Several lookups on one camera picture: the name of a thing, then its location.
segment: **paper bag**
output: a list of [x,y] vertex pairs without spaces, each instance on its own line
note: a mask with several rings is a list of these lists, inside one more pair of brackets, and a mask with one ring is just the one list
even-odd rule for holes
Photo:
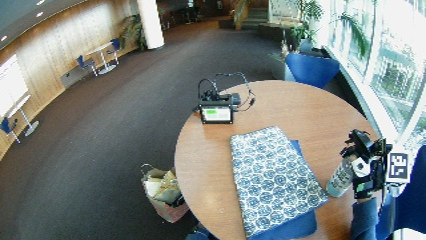
[[157,214],[170,223],[174,223],[189,210],[177,184],[174,168],[162,171],[149,164],[142,165],[142,184],[148,200]]

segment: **blue patterned cloth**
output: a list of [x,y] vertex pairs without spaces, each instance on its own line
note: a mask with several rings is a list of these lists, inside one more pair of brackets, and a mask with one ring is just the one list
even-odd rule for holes
[[328,195],[278,127],[232,136],[230,147],[244,227],[250,238],[314,210],[328,201]]

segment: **floor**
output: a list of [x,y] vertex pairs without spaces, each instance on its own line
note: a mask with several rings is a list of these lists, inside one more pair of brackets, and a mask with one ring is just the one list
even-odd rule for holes
[[[180,129],[197,105],[197,84],[217,73],[272,79],[280,43],[256,31],[220,29],[217,19],[164,32],[165,46],[88,72],[47,106],[36,132],[0,162],[0,239],[185,239],[189,212],[168,223],[146,199],[141,165],[173,167]],[[218,83],[220,89],[241,84]],[[326,90],[345,96],[333,81]]]

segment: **round wooden table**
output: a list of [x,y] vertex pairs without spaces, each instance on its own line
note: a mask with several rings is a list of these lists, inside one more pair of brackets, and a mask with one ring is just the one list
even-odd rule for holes
[[[189,208],[209,231],[221,240],[246,239],[237,188],[233,179],[230,136],[277,126],[290,139],[300,140],[302,154],[325,188],[341,162],[339,151],[353,129],[373,128],[341,98],[309,85],[278,80],[250,83],[256,103],[234,113],[233,124],[202,124],[194,113],[180,133],[176,145],[176,174]],[[244,101],[246,86],[228,89]],[[317,210],[317,231],[305,239],[349,239],[353,190]]]

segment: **chair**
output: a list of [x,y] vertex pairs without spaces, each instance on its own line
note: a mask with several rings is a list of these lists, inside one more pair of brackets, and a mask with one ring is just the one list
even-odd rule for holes
[[0,129],[5,132],[5,135],[7,135],[7,136],[12,133],[16,142],[17,142],[17,143],[21,143],[21,142],[19,141],[19,138],[17,138],[15,132],[13,132],[13,129],[15,129],[15,127],[16,127],[16,124],[17,124],[17,119],[15,119],[13,124],[9,125],[9,119],[8,119],[7,117],[4,117],[4,118],[3,118],[3,121],[1,121],[1,125],[0,125]]
[[107,50],[107,53],[108,54],[115,54],[116,63],[119,64],[117,51],[120,50],[120,39],[119,38],[111,39],[111,42],[112,42],[112,46],[113,46],[115,49],[113,50]]
[[339,62],[332,58],[290,53],[285,58],[296,82],[324,88],[339,71]]
[[426,145],[417,153],[410,183],[402,194],[386,196],[385,206],[375,227],[377,239],[386,239],[398,229],[409,228],[426,234]]
[[79,65],[83,69],[87,69],[88,67],[92,68],[92,71],[95,73],[95,76],[97,76],[97,73],[96,73],[96,69],[95,69],[95,61],[92,58],[89,58],[88,60],[83,61],[83,56],[80,55],[77,57],[77,62],[79,62]]

